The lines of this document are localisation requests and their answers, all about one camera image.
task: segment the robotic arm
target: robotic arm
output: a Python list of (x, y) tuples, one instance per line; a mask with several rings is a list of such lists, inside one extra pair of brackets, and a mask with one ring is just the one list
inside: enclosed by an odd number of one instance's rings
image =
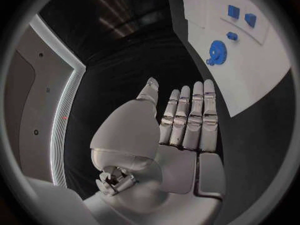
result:
[[(100, 197), (123, 216), (143, 223), (149, 217), (166, 219), (175, 208), (199, 216), (205, 203), (211, 216), (225, 195), (223, 164), (214, 153), (214, 84), (196, 82), (191, 105), (188, 86), (173, 90), (160, 125), (155, 119), (158, 89), (150, 78), (137, 98), (117, 108), (95, 133), (90, 148), (100, 171)], [(177, 221), (189, 219), (180, 216)]]

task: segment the blue object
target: blue object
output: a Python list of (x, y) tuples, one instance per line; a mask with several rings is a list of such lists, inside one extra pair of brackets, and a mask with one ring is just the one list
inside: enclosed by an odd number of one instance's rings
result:
[(228, 5), (228, 16), (235, 19), (239, 19), (240, 9), (236, 6)]
[(253, 13), (245, 14), (245, 21), (249, 24), (250, 27), (254, 28), (256, 23), (256, 16)]
[(234, 40), (234, 41), (238, 40), (238, 35), (236, 33), (232, 32), (232, 31), (228, 32), (226, 34), (226, 36), (230, 40)]
[(220, 40), (213, 41), (210, 45), (209, 55), (210, 59), (206, 60), (208, 65), (223, 64), (227, 58), (227, 49), (224, 42)]

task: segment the metal finger segment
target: metal finger segment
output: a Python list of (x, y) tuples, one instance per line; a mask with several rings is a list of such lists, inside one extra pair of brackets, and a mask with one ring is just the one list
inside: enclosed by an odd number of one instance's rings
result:
[(202, 129), (200, 149), (204, 152), (214, 152), (217, 146), (218, 115), (216, 109), (216, 93), (212, 80), (206, 80), (204, 90), (204, 111), (202, 117)]
[(197, 81), (193, 86), (191, 111), (187, 119), (182, 146), (187, 150), (196, 151), (202, 126), (203, 83)]
[(169, 101), (167, 103), (166, 109), (164, 111), (161, 123), (159, 126), (160, 129), (160, 144), (168, 144), (173, 128), (173, 121), (175, 113), (177, 110), (178, 100), (180, 97), (179, 90), (175, 89), (172, 91)]
[(170, 137), (170, 145), (178, 147), (183, 141), (185, 128), (187, 125), (187, 118), (190, 106), (191, 90), (188, 86), (183, 86), (180, 92), (177, 111), (173, 121), (173, 128)]
[(140, 91), (136, 99), (148, 100), (156, 106), (159, 98), (158, 91), (159, 91), (158, 81), (156, 81), (153, 77), (150, 77), (147, 81), (147, 84)]

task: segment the led light strip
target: led light strip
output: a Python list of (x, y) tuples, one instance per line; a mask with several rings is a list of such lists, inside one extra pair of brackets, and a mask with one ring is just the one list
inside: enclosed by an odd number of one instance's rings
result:
[(50, 140), (52, 181), (55, 185), (66, 188), (64, 168), (65, 135), (72, 103), (81, 79), (86, 72), (86, 66), (59, 40), (38, 15), (32, 19), (30, 26), (61, 59), (73, 68), (56, 108)]

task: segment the blue gear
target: blue gear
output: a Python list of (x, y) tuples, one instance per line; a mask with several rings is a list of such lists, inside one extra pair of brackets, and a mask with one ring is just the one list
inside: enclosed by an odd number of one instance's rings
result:
[(213, 41), (210, 45), (209, 54), (210, 59), (206, 60), (208, 65), (223, 64), (227, 58), (227, 49), (224, 42), (220, 40)]

